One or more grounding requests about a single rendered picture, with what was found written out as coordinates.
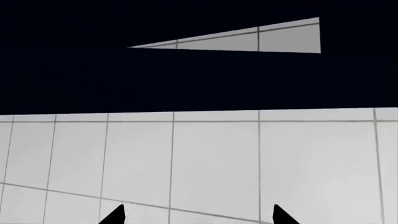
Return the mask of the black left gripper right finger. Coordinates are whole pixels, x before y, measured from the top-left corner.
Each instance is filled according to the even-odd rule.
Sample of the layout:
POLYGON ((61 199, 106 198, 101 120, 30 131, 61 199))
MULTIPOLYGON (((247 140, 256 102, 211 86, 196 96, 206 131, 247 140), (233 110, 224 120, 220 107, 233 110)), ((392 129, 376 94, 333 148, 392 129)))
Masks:
POLYGON ((274 205, 272 219, 274 224, 300 224, 278 205, 274 205))

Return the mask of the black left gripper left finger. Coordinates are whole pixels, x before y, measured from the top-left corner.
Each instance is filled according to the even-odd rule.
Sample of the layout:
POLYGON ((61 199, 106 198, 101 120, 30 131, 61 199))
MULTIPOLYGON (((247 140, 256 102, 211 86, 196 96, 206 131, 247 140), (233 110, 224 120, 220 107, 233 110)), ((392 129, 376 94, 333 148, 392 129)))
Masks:
POLYGON ((124 224, 124 222, 125 222, 124 205, 119 205, 98 224, 124 224))

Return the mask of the dark navy cabinet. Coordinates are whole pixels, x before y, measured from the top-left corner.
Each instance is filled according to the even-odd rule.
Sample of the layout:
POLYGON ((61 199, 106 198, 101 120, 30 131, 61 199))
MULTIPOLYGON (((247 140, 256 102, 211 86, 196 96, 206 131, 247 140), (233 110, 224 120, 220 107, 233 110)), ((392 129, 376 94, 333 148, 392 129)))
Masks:
POLYGON ((398 106, 398 0, 0 0, 0 115, 398 106), (319 54, 142 44, 317 17, 319 54))

